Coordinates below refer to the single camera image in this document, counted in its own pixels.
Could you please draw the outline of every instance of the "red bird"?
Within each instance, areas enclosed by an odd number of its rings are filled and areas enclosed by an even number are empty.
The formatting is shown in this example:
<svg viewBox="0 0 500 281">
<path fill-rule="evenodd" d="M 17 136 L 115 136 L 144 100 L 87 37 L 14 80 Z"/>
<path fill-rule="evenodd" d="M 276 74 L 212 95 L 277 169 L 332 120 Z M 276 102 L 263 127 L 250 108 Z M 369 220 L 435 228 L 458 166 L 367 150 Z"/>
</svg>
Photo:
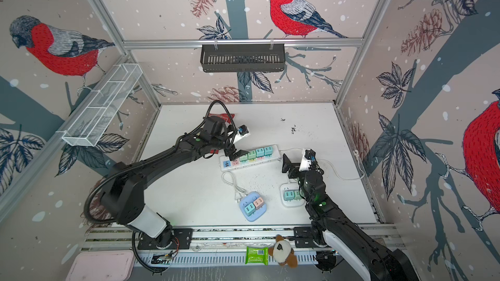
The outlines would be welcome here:
<svg viewBox="0 0 500 281">
<path fill-rule="evenodd" d="M 312 32 L 328 32 L 346 38 L 335 32 L 316 8 L 306 0 L 270 0 L 270 2 L 272 22 L 284 32 L 284 37 L 288 35 L 305 37 Z"/>
<path fill-rule="evenodd" d="M 77 31 L 62 30 L 23 15 L 10 25 L 10 35 L 16 47 L 26 46 L 51 71 L 66 76 L 82 76 L 97 65 L 101 52 L 115 44 L 91 38 Z"/>
<path fill-rule="evenodd" d="M 500 100 L 500 89 L 493 94 Z M 445 159 L 448 169 L 469 177 L 490 203 L 490 209 L 481 216 L 467 206 L 462 207 L 478 220 L 479 226 L 474 229 L 483 231 L 483 220 L 489 215 L 500 214 L 500 101 L 491 103 L 469 124 L 462 146 L 466 160 L 464 170 L 450 167 L 444 155 L 438 155 Z"/>
</svg>

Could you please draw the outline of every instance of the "white cable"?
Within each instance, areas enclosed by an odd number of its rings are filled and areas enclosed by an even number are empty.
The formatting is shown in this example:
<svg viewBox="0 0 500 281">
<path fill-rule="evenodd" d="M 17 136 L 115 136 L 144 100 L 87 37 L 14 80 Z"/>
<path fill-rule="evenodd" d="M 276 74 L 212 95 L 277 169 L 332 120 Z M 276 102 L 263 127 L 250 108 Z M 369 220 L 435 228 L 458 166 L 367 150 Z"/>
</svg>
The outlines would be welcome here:
<svg viewBox="0 0 500 281">
<path fill-rule="evenodd" d="M 232 182 L 232 183 L 231 183 L 231 182 L 229 182 L 229 181 L 227 181 L 227 180 L 224 178 L 224 175 L 225 175 L 225 174 L 230 174 L 230 175 L 231 175 L 231 179 L 233 180 L 233 182 Z M 231 172 L 223 172 L 223 173 L 222 173 L 222 175 L 221 175 L 221 178 L 222 178 L 222 181 L 223 181 L 225 184 L 227 184 L 227 185 L 229 185 L 229 186 L 231 186 L 231 187 L 233 187 L 233 188 L 234 188 L 234 200 L 235 200 L 237 203 L 239 203 L 239 202 L 241 201 L 241 199 L 243 199 L 244 197 L 246 197 L 246 196 L 248 195 L 247 190 L 243 189 L 242 187 L 240 187 L 240 186 L 238 186 L 238 185 L 236 184 L 236 179 L 234 178 L 233 173 L 231 173 Z"/>
<path fill-rule="evenodd" d="M 361 168 L 362 164 L 361 164 L 361 159 L 359 158 L 359 152 L 357 150 L 354 150 L 354 157 L 356 158 L 356 161 L 358 162 L 358 167 L 359 167 L 359 170 L 361 171 L 361 177 L 359 178 L 353 178 L 353 179 L 346 179 L 346 178 L 342 178 L 341 175 L 339 175 L 339 173 L 337 172 L 337 170 L 335 169 L 335 166 L 330 163 L 330 161 L 326 160 L 326 159 L 318 159 L 318 162 L 319 161 L 323 161 L 323 162 L 326 162 L 328 163 L 331 168 L 334 170 L 334 173 L 335 175 L 337 175 L 338 178 L 344 180 L 344 181 L 356 181 L 356 180 L 361 180 L 363 179 L 363 177 L 365 177 L 365 171 L 363 168 Z"/>
</svg>

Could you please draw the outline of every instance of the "blue power strip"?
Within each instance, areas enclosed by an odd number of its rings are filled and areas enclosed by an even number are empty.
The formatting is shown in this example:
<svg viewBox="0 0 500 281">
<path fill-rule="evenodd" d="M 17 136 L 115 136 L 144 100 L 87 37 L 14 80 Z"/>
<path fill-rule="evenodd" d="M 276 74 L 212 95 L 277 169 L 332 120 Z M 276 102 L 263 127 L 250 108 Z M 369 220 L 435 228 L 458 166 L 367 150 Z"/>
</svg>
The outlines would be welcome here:
<svg viewBox="0 0 500 281">
<path fill-rule="evenodd" d="M 260 197 L 260 195 L 257 192 L 252 192 L 240 201 L 240 210 L 243 213 L 243 216 L 245 216 L 245 218 L 249 222 L 254 222 L 257 218 L 259 218 L 260 216 L 262 216 L 266 212 L 267 205 L 266 205 L 266 203 L 264 203 L 264 205 L 262 205 L 261 208 L 257 209 L 255 212 L 253 212 L 253 214 L 250 214 L 250 216 L 248 216 L 245 213 L 245 207 L 247 207 L 247 205 L 250 205 L 251 203 L 253 203 L 253 201 L 257 200 L 259 197 Z"/>
</svg>

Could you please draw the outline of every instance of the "plush animal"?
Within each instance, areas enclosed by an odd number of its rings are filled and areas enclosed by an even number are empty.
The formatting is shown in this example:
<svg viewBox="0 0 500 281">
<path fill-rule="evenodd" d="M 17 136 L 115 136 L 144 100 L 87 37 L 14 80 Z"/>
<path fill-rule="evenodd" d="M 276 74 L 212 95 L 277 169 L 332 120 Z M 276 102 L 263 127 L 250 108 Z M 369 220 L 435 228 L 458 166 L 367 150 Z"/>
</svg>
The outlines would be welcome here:
<svg viewBox="0 0 500 281">
<path fill-rule="evenodd" d="M 280 266 L 288 264 L 290 267 L 297 267 L 297 256 L 293 254 L 293 248 L 291 248 L 290 242 L 283 239 L 281 235 L 276 236 L 276 244 L 274 247 L 269 247 L 267 250 L 269 255 L 271 255 Z"/>
</svg>

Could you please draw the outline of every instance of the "black mounting plate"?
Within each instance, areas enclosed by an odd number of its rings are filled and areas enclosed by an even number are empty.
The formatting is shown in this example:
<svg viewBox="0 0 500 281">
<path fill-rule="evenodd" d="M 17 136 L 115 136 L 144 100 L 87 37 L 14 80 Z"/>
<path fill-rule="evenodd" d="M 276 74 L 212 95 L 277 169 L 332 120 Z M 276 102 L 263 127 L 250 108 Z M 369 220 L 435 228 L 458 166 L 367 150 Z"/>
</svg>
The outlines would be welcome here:
<svg viewBox="0 0 500 281">
<path fill-rule="evenodd" d="M 192 229 L 191 228 L 174 228 L 172 229 L 173 236 L 179 240 L 179 250 L 189 250 L 189 245 L 191 244 L 192 238 Z M 177 244 L 172 241 L 165 248 L 165 250 L 176 249 Z M 143 234 L 139 239 L 139 244 L 137 245 L 138 250 L 154 250 L 154 251 L 162 251 L 163 249 L 159 249 L 156 247 L 156 243 L 154 239 L 151 238 L 147 234 Z"/>
</svg>

